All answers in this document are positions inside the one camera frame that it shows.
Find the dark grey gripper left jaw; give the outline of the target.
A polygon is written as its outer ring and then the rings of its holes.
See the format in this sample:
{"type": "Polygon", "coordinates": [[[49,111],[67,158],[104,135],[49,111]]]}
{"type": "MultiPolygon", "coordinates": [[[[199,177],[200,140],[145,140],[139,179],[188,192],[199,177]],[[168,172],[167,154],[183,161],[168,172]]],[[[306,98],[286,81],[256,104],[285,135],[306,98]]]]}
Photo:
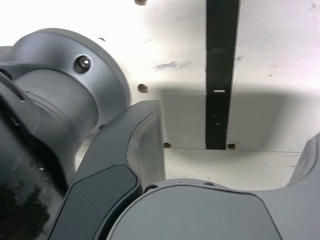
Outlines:
{"type": "Polygon", "coordinates": [[[166,178],[161,104],[138,102],[94,138],[50,231],[51,240],[104,240],[121,213],[166,178]]]}

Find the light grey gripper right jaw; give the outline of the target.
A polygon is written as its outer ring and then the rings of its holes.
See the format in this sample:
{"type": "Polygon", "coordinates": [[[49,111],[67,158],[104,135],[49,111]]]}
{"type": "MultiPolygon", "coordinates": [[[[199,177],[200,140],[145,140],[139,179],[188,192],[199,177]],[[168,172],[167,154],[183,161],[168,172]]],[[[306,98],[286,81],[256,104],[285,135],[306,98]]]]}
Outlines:
{"type": "Polygon", "coordinates": [[[288,184],[255,191],[284,240],[320,238],[320,135],[307,141],[288,184]]]}

